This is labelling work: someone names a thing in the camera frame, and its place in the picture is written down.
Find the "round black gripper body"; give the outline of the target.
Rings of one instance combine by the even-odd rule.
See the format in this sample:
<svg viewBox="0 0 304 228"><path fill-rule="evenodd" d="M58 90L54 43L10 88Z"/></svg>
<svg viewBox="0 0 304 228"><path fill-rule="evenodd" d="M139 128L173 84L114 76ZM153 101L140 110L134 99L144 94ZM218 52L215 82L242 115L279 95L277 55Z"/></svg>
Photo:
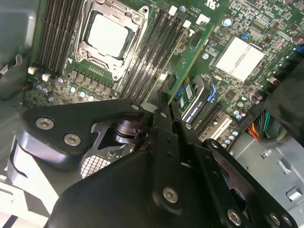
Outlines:
<svg viewBox="0 0 304 228"><path fill-rule="evenodd" d="M69 187L48 228L208 228L207 168L214 164L180 122L154 125L135 152Z"/></svg>

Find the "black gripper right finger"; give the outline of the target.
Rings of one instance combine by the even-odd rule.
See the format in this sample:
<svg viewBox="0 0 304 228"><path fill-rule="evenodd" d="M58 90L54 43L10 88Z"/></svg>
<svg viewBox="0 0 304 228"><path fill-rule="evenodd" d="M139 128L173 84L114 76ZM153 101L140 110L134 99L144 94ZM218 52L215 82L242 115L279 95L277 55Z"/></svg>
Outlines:
<svg viewBox="0 0 304 228"><path fill-rule="evenodd" d="M194 185L213 228L296 228L295 219L217 141L201 142L170 104L181 162L191 167Z"/></svg>

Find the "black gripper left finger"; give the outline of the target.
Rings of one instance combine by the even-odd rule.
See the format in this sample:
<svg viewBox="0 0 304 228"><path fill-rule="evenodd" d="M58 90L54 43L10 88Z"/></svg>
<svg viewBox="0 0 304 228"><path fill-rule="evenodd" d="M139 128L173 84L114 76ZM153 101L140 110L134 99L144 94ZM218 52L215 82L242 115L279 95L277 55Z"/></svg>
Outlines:
<svg viewBox="0 0 304 228"><path fill-rule="evenodd" d="M44 179L35 179L25 168L28 184L24 190L40 199L47 210L54 208L60 195L85 179L80 168L85 159L118 144L134 144L136 149L148 132L140 127L144 117L154 125L172 121L166 95L157 93L155 110L123 98L78 104L41 106L21 115L21 148L39 165Z"/></svg>

